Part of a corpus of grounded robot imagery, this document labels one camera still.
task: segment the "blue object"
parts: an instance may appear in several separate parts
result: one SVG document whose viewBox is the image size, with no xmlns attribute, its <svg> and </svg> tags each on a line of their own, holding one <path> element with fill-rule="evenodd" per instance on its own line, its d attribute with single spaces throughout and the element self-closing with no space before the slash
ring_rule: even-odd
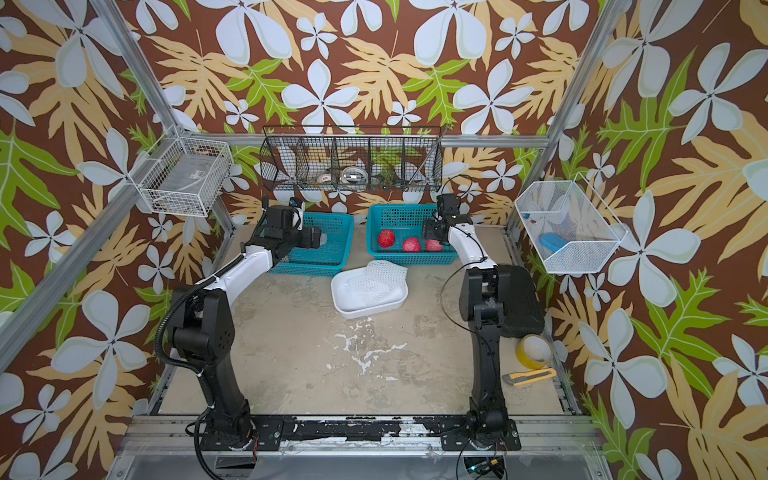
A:
<svg viewBox="0 0 768 480">
<path fill-rule="evenodd" d="M 568 245 L 568 242 L 566 242 L 563 237 L 560 237 L 556 233 L 545 233 L 538 238 L 538 241 L 541 243 L 541 245 L 544 245 L 553 252 L 557 252 L 562 247 Z"/>
<path fill-rule="evenodd" d="M 275 265 L 270 272 L 288 275 L 334 276 L 346 265 L 352 248 L 355 219 L 347 214 L 305 212 L 305 227 L 320 227 L 328 236 L 320 248 L 294 248 L 288 261 Z"/>
<path fill-rule="evenodd" d="M 422 237 L 424 220 L 434 218 L 437 205 L 374 205 L 368 209 L 368 253 L 377 260 L 398 265 L 448 265 L 458 254 L 453 247 L 443 245 L 441 252 L 426 251 L 427 241 Z M 395 244 L 390 248 L 379 246 L 379 234 L 391 230 Z M 410 237 L 419 239 L 421 253 L 402 251 L 402 243 Z"/>
</svg>

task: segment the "concrete floor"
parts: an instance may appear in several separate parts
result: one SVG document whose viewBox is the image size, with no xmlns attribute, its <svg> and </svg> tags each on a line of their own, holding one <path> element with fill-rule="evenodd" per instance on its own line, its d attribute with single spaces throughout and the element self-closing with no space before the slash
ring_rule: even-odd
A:
<svg viewBox="0 0 768 480">
<path fill-rule="evenodd" d="M 236 235 L 239 252 L 251 227 Z M 498 263 L 509 263 L 502 230 L 478 227 Z M 365 266 L 365 226 L 356 227 L 344 270 Z M 397 310 L 347 320 L 333 306 L 330 278 L 265 273 L 233 305 L 237 329 L 232 363 L 253 412 L 263 414 L 460 414 L 472 391 L 470 333 L 443 315 L 439 292 L 460 267 L 411 266 L 409 296 Z M 445 306 L 458 314 L 461 274 L 445 289 Z M 502 338 L 501 373 L 524 372 L 516 339 Z M 503 385 L 510 415 L 560 414 L 551 380 Z M 194 374 L 177 369 L 161 412 L 198 413 L 203 395 Z"/>
</svg>

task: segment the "yellow box cutter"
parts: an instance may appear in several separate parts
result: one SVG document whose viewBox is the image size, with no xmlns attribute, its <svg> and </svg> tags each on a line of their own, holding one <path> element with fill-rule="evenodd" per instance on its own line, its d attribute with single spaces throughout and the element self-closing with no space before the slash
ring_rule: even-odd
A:
<svg viewBox="0 0 768 480">
<path fill-rule="evenodd" d="M 533 370 L 531 372 L 508 373 L 502 379 L 512 386 L 523 386 L 529 383 L 546 380 L 556 376 L 554 369 Z"/>
</svg>

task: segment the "yellow tape roll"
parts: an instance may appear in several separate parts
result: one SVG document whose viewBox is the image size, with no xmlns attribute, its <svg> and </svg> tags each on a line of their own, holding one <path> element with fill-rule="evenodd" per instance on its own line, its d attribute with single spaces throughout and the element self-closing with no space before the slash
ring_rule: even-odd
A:
<svg viewBox="0 0 768 480">
<path fill-rule="evenodd" d="M 515 356 L 525 368 L 538 370 L 552 360 L 552 347 L 540 335 L 526 335 L 515 347 Z"/>
</svg>

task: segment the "black wire basket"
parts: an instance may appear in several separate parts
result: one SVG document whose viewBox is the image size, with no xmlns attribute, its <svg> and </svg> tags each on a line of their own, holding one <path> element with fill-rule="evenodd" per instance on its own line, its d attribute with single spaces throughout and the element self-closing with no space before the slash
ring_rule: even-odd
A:
<svg viewBox="0 0 768 480">
<path fill-rule="evenodd" d="M 437 191 L 441 186 L 441 128 L 315 129 L 324 133 L 264 127 L 260 168 L 267 189 Z"/>
</svg>

